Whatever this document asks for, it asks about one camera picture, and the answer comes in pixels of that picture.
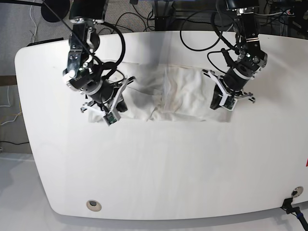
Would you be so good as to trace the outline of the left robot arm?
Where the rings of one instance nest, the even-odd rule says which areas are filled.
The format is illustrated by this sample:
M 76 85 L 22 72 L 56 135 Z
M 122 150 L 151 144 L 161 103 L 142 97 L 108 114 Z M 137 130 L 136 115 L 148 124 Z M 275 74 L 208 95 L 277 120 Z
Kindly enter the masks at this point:
M 211 11 L 211 26 L 218 36 L 218 41 L 223 41 L 228 47 L 219 50 L 222 53 L 228 71 L 216 75 L 214 71 L 203 71 L 203 74 L 215 82 L 210 108 L 216 110 L 224 108 L 233 111 L 237 102 L 248 99 L 255 102 L 254 95 L 244 91 L 247 82 L 254 78 L 255 74 L 262 70 L 268 61 L 268 55 L 260 47 L 259 26 L 255 18 L 254 8 L 259 7 L 257 0 L 227 0 L 225 2 L 228 11 L 233 11 L 232 27 L 235 31 L 235 45 L 223 36 L 223 28 L 215 24 L 216 15 L 222 15 L 219 1 L 216 1 L 216 9 Z

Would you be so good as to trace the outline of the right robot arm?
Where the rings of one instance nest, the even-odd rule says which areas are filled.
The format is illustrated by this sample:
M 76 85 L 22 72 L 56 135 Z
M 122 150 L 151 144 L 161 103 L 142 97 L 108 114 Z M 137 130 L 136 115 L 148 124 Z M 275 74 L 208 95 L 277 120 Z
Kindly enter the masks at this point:
M 126 44 L 123 34 L 110 23 L 105 22 L 108 6 L 106 0 L 75 0 L 72 3 L 69 20 L 73 24 L 69 38 L 67 68 L 67 86 L 72 90 L 84 93 L 91 98 L 82 111 L 97 105 L 105 116 L 117 120 L 117 113 L 127 111 L 123 90 L 133 77 L 123 77 L 112 82 L 110 77 L 118 71 L 117 67 L 124 59 Z M 121 54 L 117 61 L 101 61 L 95 52 L 100 46 L 100 37 L 95 24 L 102 24 L 114 31 L 121 40 Z

